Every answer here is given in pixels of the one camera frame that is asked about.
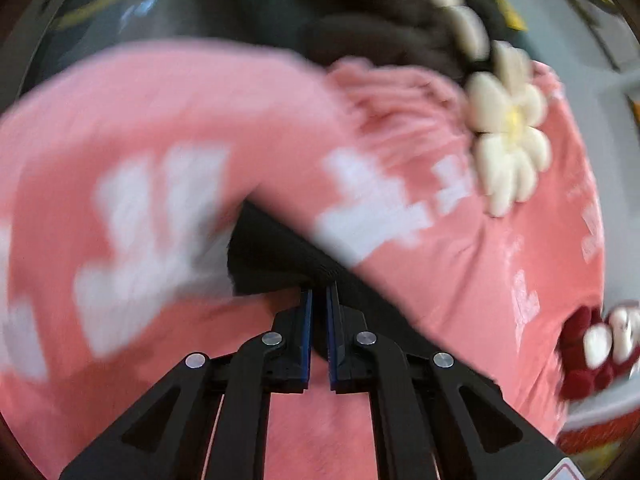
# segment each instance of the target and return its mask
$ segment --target pink garment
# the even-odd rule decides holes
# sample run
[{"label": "pink garment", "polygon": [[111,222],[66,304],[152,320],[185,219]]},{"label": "pink garment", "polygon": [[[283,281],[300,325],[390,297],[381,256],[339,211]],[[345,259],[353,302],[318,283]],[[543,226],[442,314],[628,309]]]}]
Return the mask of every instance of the pink garment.
[{"label": "pink garment", "polygon": [[[601,301],[602,227],[561,86],[536,73],[554,162],[503,219],[483,213],[460,90],[425,70],[348,60],[326,76],[171,41],[23,99],[0,123],[0,411],[36,466],[57,478],[184,355],[234,351],[296,301],[231,298],[226,242],[249,192],[554,438],[554,349],[572,311]],[[271,402],[265,478],[377,478],[368,400],[332,394],[319,358],[307,393]]]}]

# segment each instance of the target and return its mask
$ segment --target metal screw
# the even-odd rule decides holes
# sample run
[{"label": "metal screw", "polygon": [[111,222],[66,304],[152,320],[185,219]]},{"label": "metal screw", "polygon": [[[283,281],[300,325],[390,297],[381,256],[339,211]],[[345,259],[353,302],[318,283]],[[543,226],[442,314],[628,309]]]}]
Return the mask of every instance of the metal screw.
[{"label": "metal screw", "polygon": [[433,363],[440,368],[451,368],[453,366],[453,357],[446,352],[440,352],[433,356]]},{"label": "metal screw", "polygon": [[282,343],[282,336],[277,332],[267,332],[262,336],[262,342],[267,346],[276,346]]},{"label": "metal screw", "polygon": [[207,358],[202,354],[189,354],[187,358],[184,360],[184,363],[189,368],[200,368],[204,363],[207,362]]},{"label": "metal screw", "polygon": [[356,341],[361,345],[373,345],[378,340],[373,332],[359,332]]}]

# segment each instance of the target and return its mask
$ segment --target yellow flower center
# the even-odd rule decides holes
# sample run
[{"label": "yellow flower center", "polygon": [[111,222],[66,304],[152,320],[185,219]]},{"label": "yellow flower center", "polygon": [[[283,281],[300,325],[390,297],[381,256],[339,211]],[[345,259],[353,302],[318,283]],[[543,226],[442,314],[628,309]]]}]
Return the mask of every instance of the yellow flower center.
[{"label": "yellow flower center", "polygon": [[517,106],[512,106],[507,112],[506,127],[504,134],[504,146],[508,151],[514,150],[522,138],[524,129],[524,118],[522,112]]}]

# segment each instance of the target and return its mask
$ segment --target sticker with red border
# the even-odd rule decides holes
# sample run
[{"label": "sticker with red border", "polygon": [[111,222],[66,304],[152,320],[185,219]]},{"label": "sticker with red border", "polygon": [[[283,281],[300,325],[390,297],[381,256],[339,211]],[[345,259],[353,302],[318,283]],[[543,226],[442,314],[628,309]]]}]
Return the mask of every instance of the sticker with red border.
[{"label": "sticker with red border", "polygon": [[544,480],[584,480],[584,476],[569,458],[563,458]]}]

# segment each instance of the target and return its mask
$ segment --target triangular cutout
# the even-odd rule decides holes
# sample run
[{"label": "triangular cutout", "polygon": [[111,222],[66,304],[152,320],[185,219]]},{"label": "triangular cutout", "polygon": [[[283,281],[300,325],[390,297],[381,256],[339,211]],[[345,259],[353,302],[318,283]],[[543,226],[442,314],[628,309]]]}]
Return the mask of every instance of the triangular cutout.
[{"label": "triangular cutout", "polygon": [[502,448],[522,440],[520,428],[471,388],[462,386],[460,396],[487,453],[497,453]]},{"label": "triangular cutout", "polygon": [[179,396],[178,386],[169,389],[122,435],[123,443],[149,453],[155,452]]}]

